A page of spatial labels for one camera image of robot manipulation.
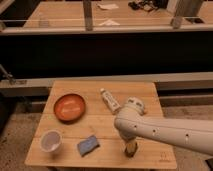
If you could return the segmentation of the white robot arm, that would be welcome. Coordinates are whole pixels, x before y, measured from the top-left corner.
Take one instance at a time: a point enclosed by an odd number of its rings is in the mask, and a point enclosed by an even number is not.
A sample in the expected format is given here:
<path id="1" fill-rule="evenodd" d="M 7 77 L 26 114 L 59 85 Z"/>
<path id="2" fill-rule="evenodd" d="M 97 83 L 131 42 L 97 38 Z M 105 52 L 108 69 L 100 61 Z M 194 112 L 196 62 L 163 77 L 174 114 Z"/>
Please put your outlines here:
<path id="1" fill-rule="evenodd" d="M 213 121 L 149 117 L 144 108 L 130 97 L 116 114 L 114 126 L 124 140 L 143 137 L 213 156 Z"/>

